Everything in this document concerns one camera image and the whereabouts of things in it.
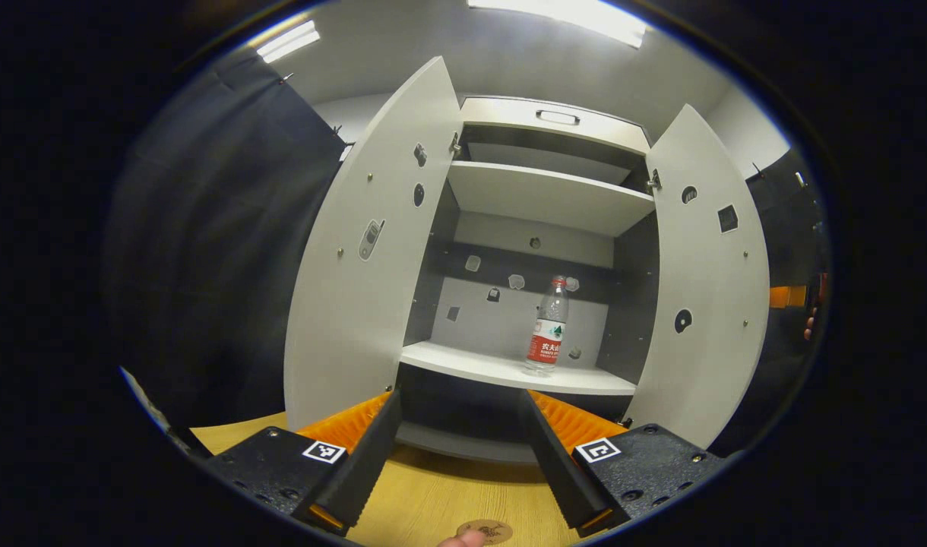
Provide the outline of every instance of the table surface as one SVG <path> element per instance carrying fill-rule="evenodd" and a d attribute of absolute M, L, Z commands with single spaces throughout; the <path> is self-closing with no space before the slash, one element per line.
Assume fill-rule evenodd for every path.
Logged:
<path fill-rule="evenodd" d="M 287 428 L 285 413 L 193 432 L 214 454 L 268 426 Z M 435 547 L 470 520 L 506 523 L 506 545 L 570 545 L 579 538 L 539 468 L 460 460 L 396 446 L 347 538 L 373 547 Z"/>

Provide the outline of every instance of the water bottle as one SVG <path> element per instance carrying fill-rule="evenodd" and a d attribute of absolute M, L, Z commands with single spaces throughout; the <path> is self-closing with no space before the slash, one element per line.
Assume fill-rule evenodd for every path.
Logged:
<path fill-rule="evenodd" d="M 568 322 L 568 294 L 565 292 L 565 277 L 554 276 L 551 289 L 541 299 L 537 308 L 534 332 L 530 335 L 530 347 L 525 358 L 525 373 L 546 377 L 555 370 L 562 340 L 565 338 L 565 323 Z"/>

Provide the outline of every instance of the cabinet door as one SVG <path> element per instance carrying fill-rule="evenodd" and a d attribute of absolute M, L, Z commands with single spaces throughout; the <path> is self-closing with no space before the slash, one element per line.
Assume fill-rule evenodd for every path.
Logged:
<path fill-rule="evenodd" d="M 434 58 L 384 104 L 332 181 L 291 298 L 284 404 L 292 429 L 395 381 L 450 144 L 462 127 L 446 65 Z M 377 233 L 366 258 L 370 223 Z"/>
<path fill-rule="evenodd" d="M 659 297 L 628 413 L 636 425 L 659 423 L 707 447 L 744 397 L 764 342 L 764 233 L 740 170 L 689 105 L 652 147 L 647 166 L 662 184 L 653 191 Z"/>

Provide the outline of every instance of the black curtain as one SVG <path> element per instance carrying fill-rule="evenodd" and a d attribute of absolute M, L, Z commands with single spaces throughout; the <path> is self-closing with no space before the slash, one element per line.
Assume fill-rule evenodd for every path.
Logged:
<path fill-rule="evenodd" d="M 110 365 L 172 426 L 283 411 L 291 295 L 344 147 L 252 49 L 194 77 L 134 142 L 103 242 Z"/>

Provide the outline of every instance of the white cabinet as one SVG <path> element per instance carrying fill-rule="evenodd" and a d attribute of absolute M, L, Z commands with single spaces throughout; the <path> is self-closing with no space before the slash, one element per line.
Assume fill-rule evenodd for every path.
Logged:
<path fill-rule="evenodd" d="M 463 141 L 456 159 L 455 135 Z M 544 150 L 622 172 L 644 166 L 661 188 L 650 196 L 568 172 L 480 162 L 467 148 L 475 143 Z M 417 185 L 425 194 L 422 202 Z M 696 198 L 690 198 L 691 188 Z M 440 251 L 428 239 L 440 191 L 447 189 L 459 207 L 460 227 L 467 229 Z M 622 305 L 607 302 L 616 293 L 605 285 L 618 283 L 609 257 L 614 240 L 654 211 L 655 321 L 643 373 L 629 381 L 596 367 L 606 337 L 631 336 L 607 332 L 609 306 Z M 360 249 L 373 221 L 381 227 L 378 241 L 363 260 Z M 547 233 L 540 248 L 534 236 L 530 246 L 522 242 L 539 232 Z M 463 259 L 475 248 L 483 249 L 474 252 L 485 253 L 485 266 L 471 276 L 464 273 Z M 457 251 L 464 256 L 454 255 Z M 445 270 L 456 270 L 447 273 L 439 302 L 416 302 L 425 253 L 435 252 L 446 255 Z M 575 342 L 581 357 L 563 356 L 546 380 L 521 373 L 521 351 L 540 293 L 508 287 L 509 266 L 501 260 L 519 255 L 524 258 L 515 267 L 574 266 L 595 273 L 595 286 L 578 293 L 577 323 L 578 296 L 571 294 L 570 329 L 581 330 Z M 492 299 L 496 289 L 508 295 L 506 302 L 503 296 Z M 426 320 L 435 327 L 431 340 L 403 347 L 413 305 L 428 307 Z M 649 146 L 638 125 L 573 106 L 504 97 L 468 97 L 460 106 L 442 59 L 435 58 L 370 122 L 315 221 L 286 340 L 289 426 L 307 425 L 379 394 L 397 380 L 402 362 L 497 387 L 622 397 L 622 409 L 633 395 L 629 415 L 638 423 L 660 423 L 706 447 L 751 380 L 767 305 L 758 212 L 720 140 L 691 107 Z M 508 326 L 495 328 L 495 321 Z M 493 336 L 501 339 L 486 340 Z"/>

